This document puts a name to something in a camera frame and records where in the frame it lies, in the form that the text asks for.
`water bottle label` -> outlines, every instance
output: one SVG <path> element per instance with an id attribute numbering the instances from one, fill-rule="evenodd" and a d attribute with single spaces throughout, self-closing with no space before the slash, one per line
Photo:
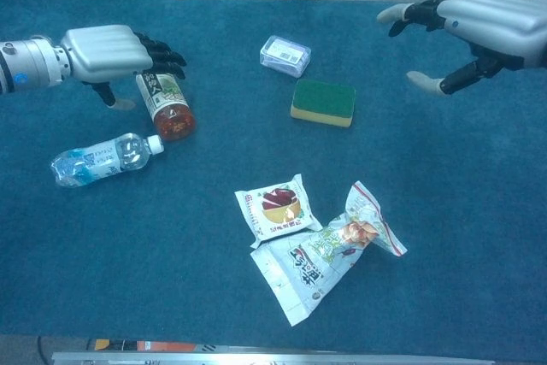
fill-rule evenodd
<path id="1" fill-rule="evenodd" d="M 152 119 L 158 111 L 171 104 L 188 106 L 179 85 L 170 74 L 142 74 L 137 83 Z"/>
<path id="2" fill-rule="evenodd" d="M 113 140 L 83 149 L 80 155 L 94 180 L 121 173 L 120 158 Z"/>

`robotic hand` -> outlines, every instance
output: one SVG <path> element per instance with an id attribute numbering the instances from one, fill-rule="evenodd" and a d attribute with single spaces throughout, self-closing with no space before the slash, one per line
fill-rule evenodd
<path id="1" fill-rule="evenodd" d="M 185 59 L 163 42 L 128 26 L 96 26 L 66 32 L 58 46 L 44 37 L 0 42 L 0 94 L 61 84 L 72 76 L 91 85 L 111 108 L 129 109 L 116 101 L 109 82 L 147 73 L 185 77 Z"/>
<path id="2" fill-rule="evenodd" d="M 547 68 L 547 0 L 428 0 L 400 3 L 378 14 L 380 23 L 394 22 L 390 37 L 411 23 L 428 32 L 444 29 L 469 43 L 477 60 L 443 79 L 420 72 L 407 76 L 420 88 L 450 95 L 502 68 Z"/>

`sponge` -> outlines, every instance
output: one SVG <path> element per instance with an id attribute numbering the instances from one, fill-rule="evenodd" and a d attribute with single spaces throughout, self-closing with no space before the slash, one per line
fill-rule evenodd
<path id="1" fill-rule="evenodd" d="M 339 127 L 349 127 L 353 119 L 356 89 L 301 79 L 292 98 L 291 116 Z"/>

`blue table surface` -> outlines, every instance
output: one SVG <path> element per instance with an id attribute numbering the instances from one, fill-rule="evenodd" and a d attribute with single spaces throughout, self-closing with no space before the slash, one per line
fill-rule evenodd
<path id="1" fill-rule="evenodd" d="M 375 21 L 387 3 L 0 0 L 4 41 L 126 24 L 188 61 L 194 134 L 81 189 L 50 160 L 125 132 L 88 86 L 0 97 L 0 332 L 384 354 L 547 360 L 546 72 L 501 72 L 450 98 L 413 87 L 470 62 L 464 42 Z M 349 129 L 289 116 L 296 80 L 259 64 L 270 35 L 312 50 L 305 79 L 356 88 Z M 378 247 L 290 327 L 250 258 L 234 191 L 301 173 L 327 224 L 360 180 L 407 255 Z"/>

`white bottle cap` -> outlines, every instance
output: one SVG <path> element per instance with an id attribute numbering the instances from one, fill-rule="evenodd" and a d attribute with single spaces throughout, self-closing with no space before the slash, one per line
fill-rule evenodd
<path id="1" fill-rule="evenodd" d="M 163 152 L 163 143 L 160 136 L 150 136 L 146 139 L 148 141 L 148 146 L 152 154 L 160 154 Z"/>

